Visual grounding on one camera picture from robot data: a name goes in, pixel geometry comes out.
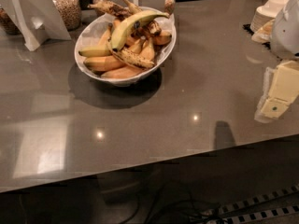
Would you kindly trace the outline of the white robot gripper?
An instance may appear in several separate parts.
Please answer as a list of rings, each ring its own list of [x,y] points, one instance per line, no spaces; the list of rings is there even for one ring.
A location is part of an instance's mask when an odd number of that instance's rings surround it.
[[[254,118],[261,123],[279,119],[299,96],[299,0],[289,0],[277,14],[270,36],[271,51],[283,60],[267,67],[263,95]]]

